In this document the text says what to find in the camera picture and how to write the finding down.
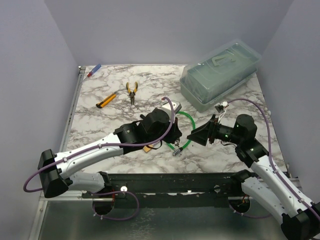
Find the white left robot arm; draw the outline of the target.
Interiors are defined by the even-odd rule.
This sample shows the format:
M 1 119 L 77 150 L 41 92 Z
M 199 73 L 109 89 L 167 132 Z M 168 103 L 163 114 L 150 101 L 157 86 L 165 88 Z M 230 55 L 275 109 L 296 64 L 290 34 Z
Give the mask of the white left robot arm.
M 174 143 L 182 136 L 176 118 L 177 110 L 155 108 L 141 120 L 126 123 L 104 138 L 69 152 L 40 155 L 38 174 L 46 198 L 54 198 L 68 190 L 85 190 L 104 198 L 111 185 L 103 173 L 83 173 L 82 169 L 102 160 L 142 150 L 154 143 Z

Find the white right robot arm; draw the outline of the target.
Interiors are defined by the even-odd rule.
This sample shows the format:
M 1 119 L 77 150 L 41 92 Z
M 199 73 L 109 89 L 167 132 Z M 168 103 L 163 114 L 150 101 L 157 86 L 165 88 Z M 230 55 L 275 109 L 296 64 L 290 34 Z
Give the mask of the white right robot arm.
M 320 233 L 320 205 L 307 197 L 273 162 L 271 153 L 256 139 L 258 127 L 247 114 L 239 115 L 233 127 L 222 125 L 215 115 L 194 129 L 187 139 L 205 146 L 215 140 L 235 144 L 239 160 L 253 170 L 234 174 L 230 191 L 248 195 L 280 224 L 289 240 L 309 240 Z

